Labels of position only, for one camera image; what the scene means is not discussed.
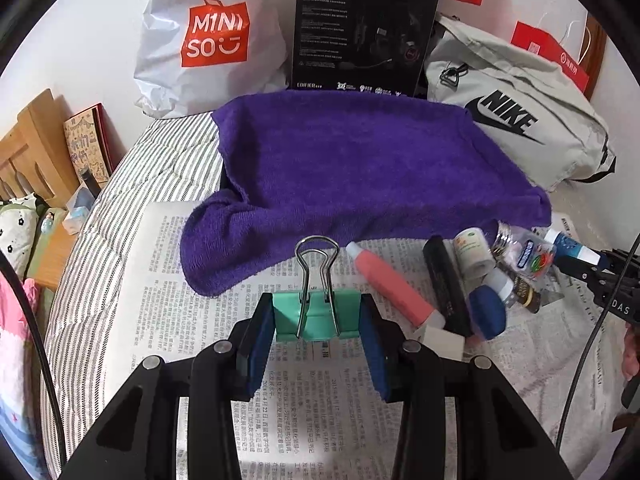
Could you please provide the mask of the right hand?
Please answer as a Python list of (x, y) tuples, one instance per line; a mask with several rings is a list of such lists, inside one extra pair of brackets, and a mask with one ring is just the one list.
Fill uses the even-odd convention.
[(631, 380), (639, 373), (639, 329), (636, 326), (626, 324), (624, 337), (624, 352), (622, 359), (622, 372), (627, 380)]

